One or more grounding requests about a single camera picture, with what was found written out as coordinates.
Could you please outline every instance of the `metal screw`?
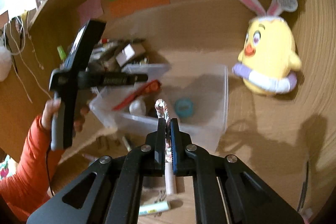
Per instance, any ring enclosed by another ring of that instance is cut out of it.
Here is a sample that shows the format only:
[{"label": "metal screw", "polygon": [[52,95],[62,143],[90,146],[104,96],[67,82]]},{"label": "metal screw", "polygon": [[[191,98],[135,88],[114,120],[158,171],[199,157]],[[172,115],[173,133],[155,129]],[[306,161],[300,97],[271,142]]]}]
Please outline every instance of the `metal screw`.
[{"label": "metal screw", "polygon": [[188,144],[187,145],[187,150],[188,151],[195,151],[197,149],[197,146],[194,144]]},{"label": "metal screw", "polygon": [[150,151],[152,148],[149,144],[144,144],[142,147],[141,147],[141,151],[142,152],[148,152]]},{"label": "metal screw", "polygon": [[235,163],[238,159],[235,155],[228,155],[226,157],[227,161],[230,162],[230,163]]},{"label": "metal screw", "polygon": [[101,164],[108,164],[111,161],[111,157],[110,156],[102,156],[99,159]]}]

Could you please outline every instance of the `clear plastic container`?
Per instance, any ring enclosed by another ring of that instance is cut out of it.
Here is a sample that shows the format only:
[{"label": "clear plastic container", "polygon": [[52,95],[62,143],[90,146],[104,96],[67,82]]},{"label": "clear plastic container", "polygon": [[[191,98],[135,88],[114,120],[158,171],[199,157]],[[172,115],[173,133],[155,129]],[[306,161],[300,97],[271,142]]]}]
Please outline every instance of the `clear plastic container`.
[{"label": "clear plastic container", "polygon": [[[150,66],[141,65],[146,72]],[[140,72],[139,68],[128,68],[127,72]],[[181,118],[179,128],[189,133],[192,142],[214,152],[221,135],[226,130],[228,103],[228,72],[225,65],[195,63],[175,63],[160,77],[162,92],[157,99],[168,101],[171,107],[180,98],[189,98],[194,105],[194,114]],[[112,111],[138,86],[104,88],[90,103],[90,108],[105,127],[117,127],[129,134],[147,135],[157,130],[158,120],[147,116],[133,116],[123,111]]]}]

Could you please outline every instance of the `white round object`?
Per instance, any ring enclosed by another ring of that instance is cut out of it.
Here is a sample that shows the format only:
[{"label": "white round object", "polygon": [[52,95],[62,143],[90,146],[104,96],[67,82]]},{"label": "white round object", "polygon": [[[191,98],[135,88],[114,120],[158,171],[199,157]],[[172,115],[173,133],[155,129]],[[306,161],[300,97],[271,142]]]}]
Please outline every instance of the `white round object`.
[{"label": "white round object", "polygon": [[4,46],[0,46],[0,82],[4,81],[12,67],[11,53]]},{"label": "white round object", "polygon": [[134,100],[129,106],[129,113],[134,116],[146,115],[146,104],[142,99]]}]

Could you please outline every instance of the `orange sleeve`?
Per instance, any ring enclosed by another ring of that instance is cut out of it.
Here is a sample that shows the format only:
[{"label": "orange sleeve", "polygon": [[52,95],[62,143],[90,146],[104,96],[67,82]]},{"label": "orange sleeve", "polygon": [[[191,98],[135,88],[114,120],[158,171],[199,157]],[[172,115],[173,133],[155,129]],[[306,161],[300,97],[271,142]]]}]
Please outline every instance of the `orange sleeve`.
[{"label": "orange sleeve", "polygon": [[[0,194],[6,203],[29,214],[43,204],[49,187],[45,162],[49,145],[50,132],[43,129],[39,115],[29,129],[16,174],[0,181]],[[49,152],[50,179],[55,174],[63,152]]]}]

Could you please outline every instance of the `hand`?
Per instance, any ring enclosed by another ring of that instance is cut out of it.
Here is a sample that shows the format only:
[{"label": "hand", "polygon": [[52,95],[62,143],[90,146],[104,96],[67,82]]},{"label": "hand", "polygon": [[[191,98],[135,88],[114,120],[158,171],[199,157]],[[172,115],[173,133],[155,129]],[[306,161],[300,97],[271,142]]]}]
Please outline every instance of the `hand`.
[{"label": "hand", "polygon": [[[61,99],[49,100],[46,102],[42,118],[41,124],[45,130],[51,130],[51,121],[53,119],[53,115],[56,114],[60,108]],[[81,117],[74,121],[73,128],[76,132],[81,132],[83,130],[83,124],[85,122],[84,116],[90,111],[88,106],[84,106],[81,108]]]}]

